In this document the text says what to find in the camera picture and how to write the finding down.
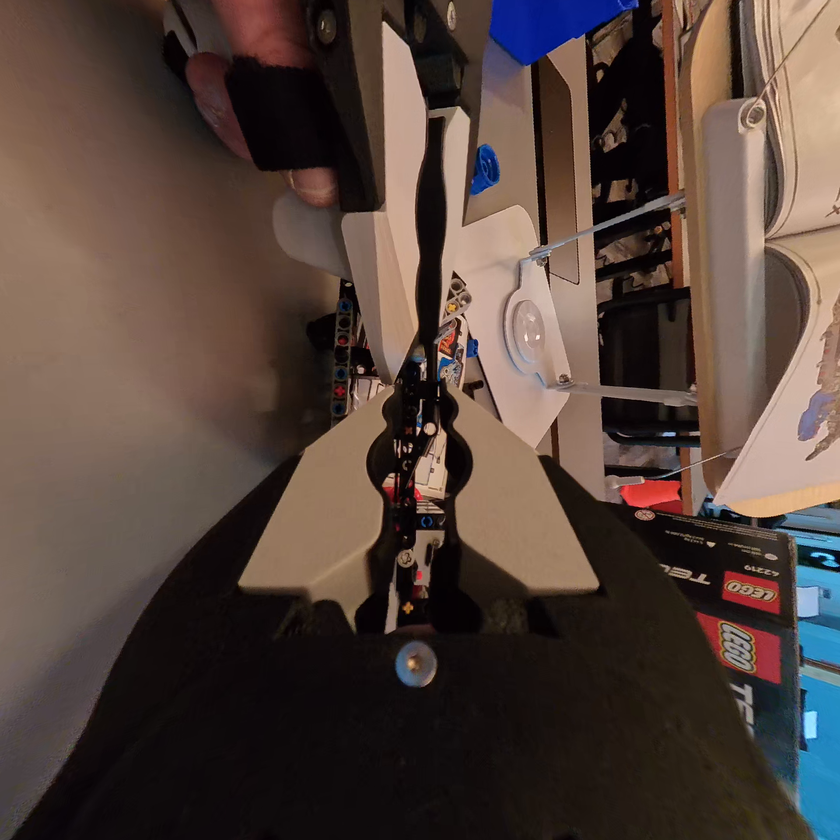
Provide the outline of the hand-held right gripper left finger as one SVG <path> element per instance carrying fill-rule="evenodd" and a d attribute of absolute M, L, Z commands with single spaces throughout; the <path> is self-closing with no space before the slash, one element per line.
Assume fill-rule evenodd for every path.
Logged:
<path fill-rule="evenodd" d="M 238 579 L 242 592 L 336 602 L 356 630 L 355 614 L 373 592 L 368 556 L 384 515 L 367 459 L 394 393 L 387 386 L 304 449 Z"/>

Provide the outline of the blue toy wheel hub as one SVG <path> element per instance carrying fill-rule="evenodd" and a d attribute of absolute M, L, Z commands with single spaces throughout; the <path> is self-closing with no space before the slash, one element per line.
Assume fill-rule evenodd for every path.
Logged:
<path fill-rule="evenodd" d="M 500 180 L 501 166 L 497 153 L 488 143 L 483 143 L 476 150 L 469 195 L 478 196 L 498 185 Z"/>

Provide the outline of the blue tagged storage bin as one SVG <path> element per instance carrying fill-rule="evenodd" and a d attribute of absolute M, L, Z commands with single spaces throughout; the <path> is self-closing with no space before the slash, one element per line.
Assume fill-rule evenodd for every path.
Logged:
<path fill-rule="evenodd" d="M 527 67 L 637 7 L 638 1 L 494 1 L 490 37 Z"/>

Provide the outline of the toy car chassis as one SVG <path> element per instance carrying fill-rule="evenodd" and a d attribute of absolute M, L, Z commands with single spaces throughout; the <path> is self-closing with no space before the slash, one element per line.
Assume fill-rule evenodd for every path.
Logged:
<path fill-rule="evenodd" d="M 330 416 L 332 429 L 346 424 L 353 407 L 353 386 L 358 378 L 372 381 L 376 377 L 375 364 L 370 349 L 364 343 L 363 323 L 354 284 L 341 279 L 339 300 L 334 314 L 328 314 L 307 326 L 307 336 L 314 348 L 332 353 L 332 383 Z M 361 556 L 361 574 L 346 574 L 339 585 L 338 593 L 316 594 L 314 599 L 333 600 L 342 604 L 342 609 L 353 630 L 362 634 L 386 634 L 393 627 L 387 623 L 389 606 L 389 585 L 382 590 L 368 592 L 370 568 L 368 552 L 380 538 L 385 526 L 385 548 L 374 550 L 374 574 L 384 573 L 386 561 L 390 559 L 387 550 L 407 548 L 397 526 L 402 524 L 402 503 L 393 503 L 376 491 L 372 498 L 364 496 L 370 489 L 367 485 L 366 453 L 354 448 L 336 446 L 339 457 L 330 464 L 328 478 L 318 481 L 323 499 L 317 514 L 317 524 L 334 526 L 338 533 L 338 545 L 352 555 Z M 444 577 L 428 587 L 431 573 L 419 583 L 413 584 L 412 593 L 395 595 L 397 612 L 402 615 L 405 603 L 412 603 L 415 611 L 408 616 L 410 623 L 404 626 L 408 633 L 433 631 L 447 634 L 467 634 L 479 631 L 482 622 L 481 610 L 466 593 L 457 588 L 455 582 L 456 561 L 459 548 L 443 538 L 442 566 Z"/>

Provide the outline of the grey desk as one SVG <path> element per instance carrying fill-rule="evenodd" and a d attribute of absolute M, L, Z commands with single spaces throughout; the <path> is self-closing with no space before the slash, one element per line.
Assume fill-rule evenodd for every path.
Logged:
<path fill-rule="evenodd" d="M 2 838 L 187 551 L 326 428 L 283 182 L 162 57 L 160 2 L 2 2 Z"/>

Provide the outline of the black toy set box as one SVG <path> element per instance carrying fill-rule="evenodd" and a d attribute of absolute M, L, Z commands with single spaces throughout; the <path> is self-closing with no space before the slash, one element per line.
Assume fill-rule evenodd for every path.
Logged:
<path fill-rule="evenodd" d="M 748 733 L 795 793 L 802 741 L 795 548 L 779 531 L 616 506 L 692 604 Z"/>

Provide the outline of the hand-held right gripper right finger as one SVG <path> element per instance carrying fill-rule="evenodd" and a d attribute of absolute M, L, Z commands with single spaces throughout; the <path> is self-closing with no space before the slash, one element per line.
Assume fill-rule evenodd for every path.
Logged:
<path fill-rule="evenodd" d="M 433 562 L 434 632 L 552 632 L 544 599 L 599 581 L 536 450 L 462 392 L 442 389 L 445 545 Z"/>

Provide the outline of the dark desk cover panel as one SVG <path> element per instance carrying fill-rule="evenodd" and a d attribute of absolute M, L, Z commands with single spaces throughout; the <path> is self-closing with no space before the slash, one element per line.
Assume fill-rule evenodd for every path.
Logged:
<path fill-rule="evenodd" d="M 551 58 L 538 63 L 542 208 L 552 245 L 579 230 L 574 171 L 574 123 L 571 89 Z"/>

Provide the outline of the instruction booklet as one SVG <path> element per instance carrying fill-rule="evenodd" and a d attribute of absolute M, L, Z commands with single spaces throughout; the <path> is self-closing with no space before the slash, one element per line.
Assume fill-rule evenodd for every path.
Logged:
<path fill-rule="evenodd" d="M 838 499 L 838 2 L 744 2 L 742 68 L 769 122 L 765 255 L 803 324 L 715 502 L 774 516 Z"/>

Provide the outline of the colourful sticker sheet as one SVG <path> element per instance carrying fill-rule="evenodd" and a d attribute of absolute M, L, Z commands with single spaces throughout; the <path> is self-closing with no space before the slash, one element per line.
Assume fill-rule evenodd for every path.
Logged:
<path fill-rule="evenodd" d="M 447 383 L 450 391 L 460 391 L 464 384 L 469 329 L 464 318 L 456 318 L 447 328 L 448 331 L 437 343 L 437 377 Z M 425 500 L 441 500 L 445 497 L 445 455 L 446 433 L 441 429 L 416 467 L 416 489 Z"/>

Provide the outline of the red floor bin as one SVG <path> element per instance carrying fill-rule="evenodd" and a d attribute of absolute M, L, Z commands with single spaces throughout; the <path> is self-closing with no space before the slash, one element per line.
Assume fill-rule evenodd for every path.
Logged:
<path fill-rule="evenodd" d="M 683 510 L 681 482 L 678 480 L 644 479 L 640 484 L 620 487 L 619 492 L 624 502 L 632 508 L 674 513 Z"/>

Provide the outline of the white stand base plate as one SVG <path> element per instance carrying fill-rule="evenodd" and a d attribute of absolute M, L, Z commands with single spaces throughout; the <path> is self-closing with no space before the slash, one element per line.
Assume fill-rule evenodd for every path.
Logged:
<path fill-rule="evenodd" d="M 536 448 L 569 395 L 571 367 L 545 270 L 529 259 L 538 246 L 520 205 L 462 230 L 455 273 L 467 286 L 466 313 L 501 422 Z"/>

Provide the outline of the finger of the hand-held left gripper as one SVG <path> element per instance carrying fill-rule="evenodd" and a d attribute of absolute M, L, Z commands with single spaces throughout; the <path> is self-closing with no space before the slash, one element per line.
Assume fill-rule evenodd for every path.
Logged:
<path fill-rule="evenodd" d="M 425 353 L 444 317 L 469 192 L 470 119 L 458 107 L 427 115 L 425 150 Z"/>
<path fill-rule="evenodd" d="M 427 142 L 427 108 L 408 44 L 382 25 L 385 201 L 347 213 L 343 241 L 374 367 L 393 384 L 418 331 L 417 187 Z"/>

